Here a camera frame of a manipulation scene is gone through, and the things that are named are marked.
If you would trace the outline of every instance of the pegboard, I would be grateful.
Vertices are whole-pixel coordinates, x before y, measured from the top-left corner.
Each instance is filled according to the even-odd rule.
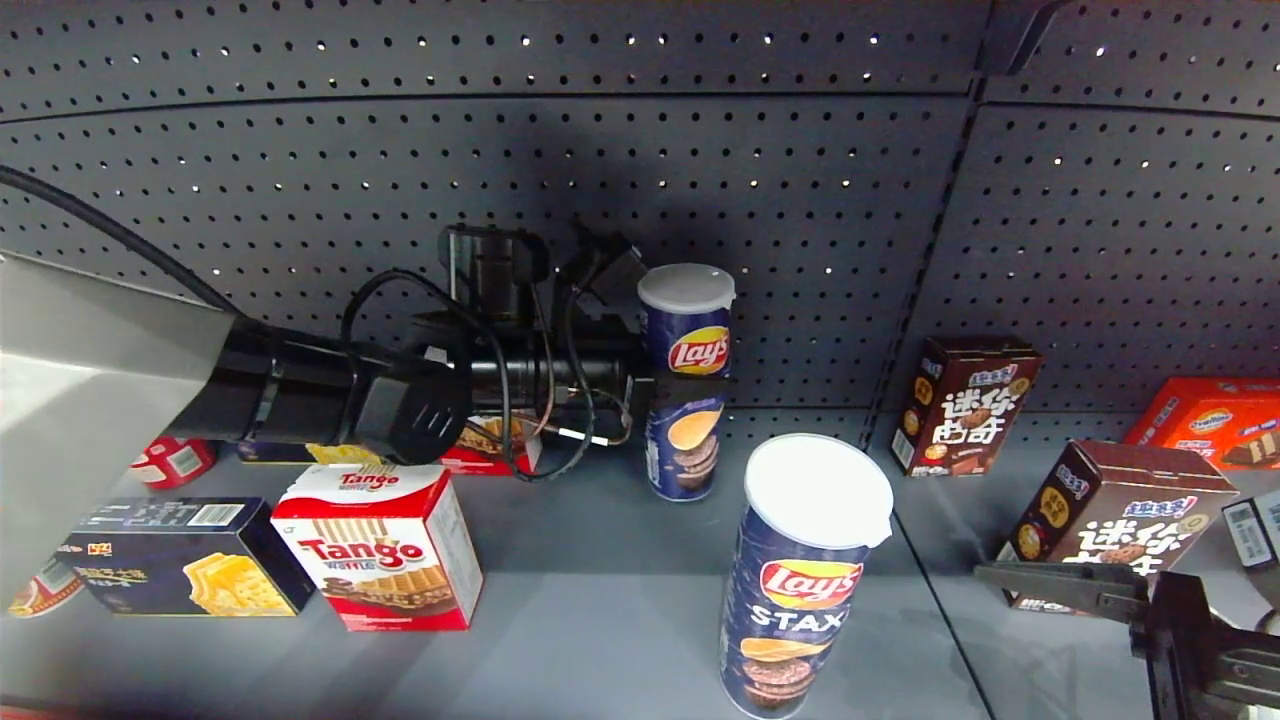
[[[132,227],[246,313],[329,336],[376,272],[444,282],[435,241],[448,223],[526,227],[554,243],[580,217],[626,233],[650,265],[735,274],[735,404],[868,406],[965,108],[858,96],[234,104],[0,126],[0,159]],[[0,247],[174,290],[110,238],[8,190]],[[357,333],[399,342],[430,306],[392,286]]]
[[[1140,411],[1169,375],[1280,373],[1277,204],[1276,122],[983,106],[890,407],[928,334],[1032,342],[1032,411]]]
[[[1076,0],[986,97],[1280,115],[1277,49],[1276,3]]]
[[[0,8],[0,122],[250,100],[952,92],[986,0],[276,0]]]

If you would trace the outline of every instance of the cookie image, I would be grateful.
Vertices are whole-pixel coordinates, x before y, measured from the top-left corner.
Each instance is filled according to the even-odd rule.
[[[915,400],[918,400],[920,405],[933,402],[933,386],[929,384],[929,380],[924,378],[915,378]]]
[[[742,674],[751,680],[746,697],[764,710],[777,710],[799,698],[814,679],[813,669],[800,659],[781,662],[748,660],[742,664]]]
[[[1203,512],[1197,512],[1196,515],[1188,515],[1178,521],[1179,534],[1193,534],[1203,530],[1208,527],[1208,515]]]
[[[1024,560],[1036,560],[1041,553],[1039,530],[1036,525],[1024,524],[1018,528],[1018,552]]]
[[[980,428],[983,423],[991,419],[989,407],[979,407],[973,413],[969,413],[964,418],[960,418],[960,427],[972,430],[974,428]]]
[[[692,468],[707,462],[709,459],[714,459],[718,452],[719,441],[716,439],[716,436],[707,436],[696,447],[676,451],[675,460],[685,470],[691,471]]]
[[[803,643],[778,638],[742,638],[739,650],[749,660],[760,662],[781,662],[795,657],[809,657],[827,650],[831,643]]]
[[[680,473],[676,475],[676,484],[687,491],[695,491],[707,484],[707,479],[710,477],[710,470],[707,470],[705,473]]]
[[[676,450],[692,450],[698,447],[716,429],[721,410],[722,407],[717,407],[716,410],[703,410],[685,415],[667,428],[667,441]]]
[[[1128,565],[1147,553],[1147,546],[1140,543],[1125,544],[1116,550],[1107,550],[1098,556],[1098,561],[1106,565]]]

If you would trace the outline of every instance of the wafer image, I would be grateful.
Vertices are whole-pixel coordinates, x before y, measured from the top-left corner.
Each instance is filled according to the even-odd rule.
[[[794,657],[809,657],[831,647],[831,643],[803,643],[778,638],[742,638],[739,650],[749,660],[760,662],[780,662]]]
[[[703,410],[685,415],[667,429],[667,439],[676,450],[692,450],[698,447],[716,429],[716,423],[719,421],[722,409],[717,407],[716,410]]]
[[[1147,553],[1147,546],[1140,543],[1126,544],[1116,550],[1107,550],[1098,556],[1098,560],[1107,565],[1128,565]]]
[[[183,566],[191,601],[224,618],[291,616],[292,607],[252,559],[215,552]]]
[[[378,455],[360,447],[358,445],[317,445],[306,443],[307,452],[321,465],[343,464],[378,464],[381,459]]]
[[[401,615],[439,615],[458,606],[439,565],[356,583],[349,597]]]

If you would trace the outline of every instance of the black cable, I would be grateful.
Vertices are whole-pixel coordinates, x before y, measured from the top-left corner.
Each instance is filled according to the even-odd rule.
[[[582,391],[584,400],[586,400],[586,429],[582,430],[582,439],[579,441],[577,448],[573,451],[573,455],[571,455],[570,459],[566,460],[563,465],[561,465],[554,470],[530,475],[521,471],[521,469],[508,459],[507,462],[511,465],[511,469],[516,473],[516,477],[525,480],[526,483],[544,483],[547,480],[553,480],[567,473],[570,469],[577,465],[579,460],[582,459],[582,455],[586,454],[586,448],[590,447],[591,438],[594,437],[593,433],[595,432],[595,401],[591,398],[591,387],[586,382],[586,370],[582,368],[582,360],[577,356],[577,342],[575,342],[573,340],[573,309],[577,307],[577,299],[581,295],[582,295],[582,288],[575,286],[573,292],[570,293],[568,304],[564,306],[564,314],[562,319],[563,327],[561,329],[564,333],[564,347],[568,351],[568,363],[570,368],[572,368],[573,370],[573,380],[577,382],[577,387],[579,389]],[[506,369],[503,370],[503,375],[506,375]],[[508,404],[503,401],[503,411],[507,413],[511,407],[508,406]],[[507,425],[503,425],[503,434],[507,434],[508,429],[509,428],[507,428]]]
[[[33,195],[59,210],[76,215],[95,229],[111,236],[116,242],[128,250],[137,252],[156,268],[160,268],[166,275],[178,281],[179,284],[191,291],[191,293],[197,299],[219,310],[244,316],[244,313],[241,313],[239,307],[237,307],[230,300],[227,300],[227,296],[214,290],[205,281],[200,279],[200,277],[191,272],[189,268],[174,260],[173,256],[164,250],[151,245],[138,233],[106,217],[79,197],[76,197],[74,195],[59,190],[42,179],[28,176],[22,170],[15,170],[8,165],[0,165],[0,184],[6,184],[14,190],[26,192],[27,195]]]
[[[511,466],[512,473],[526,483],[539,483],[558,478],[573,468],[573,465],[577,465],[577,461],[582,459],[582,455],[586,454],[586,448],[591,445],[591,433],[595,432],[595,404],[591,400],[590,386],[586,382],[586,370],[582,368],[582,361],[577,355],[577,345],[573,342],[572,333],[572,309],[576,306],[577,297],[582,293],[581,288],[575,287],[573,292],[570,295],[570,300],[572,302],[570,302],[564,311],[563,331],[575,380],[579,383],[579,387],[582,389],[584,397],[586,398],[586,430],[582,434],[582,439],[579,443],[577,450],[563,465],[547,473],[529,474],[520,469],[511,450],[511,379],[507,373],[507,357],[502,351],[502,343],[498,341],[498,334],[488,323],[475,315],[470,309],[449,297],[449,293],[442,290],[440,286],[419,273],[401,268],[393,268],[374,275],[356,291],[356,293],[351,297],[351,301],[347,304],[347,309],[342,314],[342,325],[339,327],[338,334],[343,346],[352,346],[352,327],[356,323],[356,316],[360,314],[360,309],[369,301],[370,297],[372,297],[374,292],[376,292],[379,287],[396,279],[408,281],[425,290],[428,295],[438,300],[447,310],[457,314],[476,332],[479,332],[485,338],[485,342],[493,347],[494,363],[500,369],[498,373],[498,380],[502,388],[502,442],[499,445],[502,445],[502,459]]]

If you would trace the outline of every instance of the chip can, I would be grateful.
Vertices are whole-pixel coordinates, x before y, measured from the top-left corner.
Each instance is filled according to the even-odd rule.
[[[746,462],[746,512],[721,624],[721,680],[739,710],[788,717],[849,621],[872,548],[891,534],[893,493],[867,455],[786,434]]]
[[[728,310],[733,278],[719,268],[681,263],[649,270],[636,286],[644,343],[657,370],[728,377]],[[705,497],[719,456],[716,424],[723,395],[655,407],[645,424],[649,483],[666,500]]]

